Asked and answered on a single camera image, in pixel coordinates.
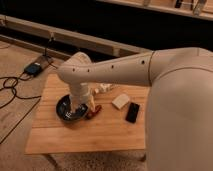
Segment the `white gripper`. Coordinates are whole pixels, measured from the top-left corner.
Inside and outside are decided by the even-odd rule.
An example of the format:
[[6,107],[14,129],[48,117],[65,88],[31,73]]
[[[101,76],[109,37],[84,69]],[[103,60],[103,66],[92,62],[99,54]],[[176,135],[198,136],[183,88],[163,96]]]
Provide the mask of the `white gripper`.
[[72,84],[69,88],[72,112],[75,112],[81,104],[86,104],[92,111],[95,110],[94,97],[88,83]]

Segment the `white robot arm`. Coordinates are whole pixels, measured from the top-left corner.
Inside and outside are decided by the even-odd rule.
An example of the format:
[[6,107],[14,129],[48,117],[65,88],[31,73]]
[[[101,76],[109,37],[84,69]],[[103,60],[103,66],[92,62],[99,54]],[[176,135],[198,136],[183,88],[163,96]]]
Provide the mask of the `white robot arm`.
[[147,170],[213,171],[213,51],[165,49],[97,63],[78,52],[58,76],[79,103],[88,99],[90,82],[149,87]]

